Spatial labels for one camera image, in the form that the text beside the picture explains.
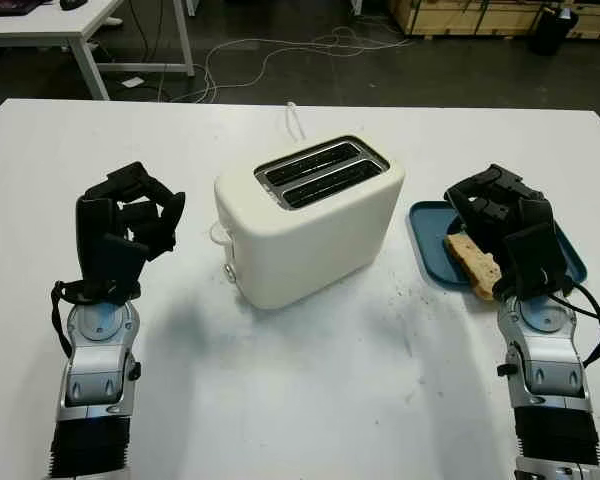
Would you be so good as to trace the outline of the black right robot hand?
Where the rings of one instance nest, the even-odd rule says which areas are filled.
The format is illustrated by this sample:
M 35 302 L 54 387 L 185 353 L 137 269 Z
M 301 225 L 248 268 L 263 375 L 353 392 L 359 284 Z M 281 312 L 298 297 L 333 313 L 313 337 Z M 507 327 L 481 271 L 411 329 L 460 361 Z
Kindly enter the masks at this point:
M 551 204 L 542 192 L 492 164 L 449 187 L 444 200 L 468 236 L 500 267 L 493 290 L 497 300 L 528 300 L 565 289 L 567 264 Z

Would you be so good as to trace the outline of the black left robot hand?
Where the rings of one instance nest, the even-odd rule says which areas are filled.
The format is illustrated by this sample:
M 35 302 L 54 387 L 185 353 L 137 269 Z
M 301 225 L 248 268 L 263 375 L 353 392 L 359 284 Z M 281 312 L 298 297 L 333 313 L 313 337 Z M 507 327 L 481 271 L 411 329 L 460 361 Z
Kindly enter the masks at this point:
M 122 305 L 141 295 L 147 262 L 174 249 L 186 195 L 174 193 L 133 162 L 87 189 L 76 201 L 82 279 L 65 288 L 82 304 Z

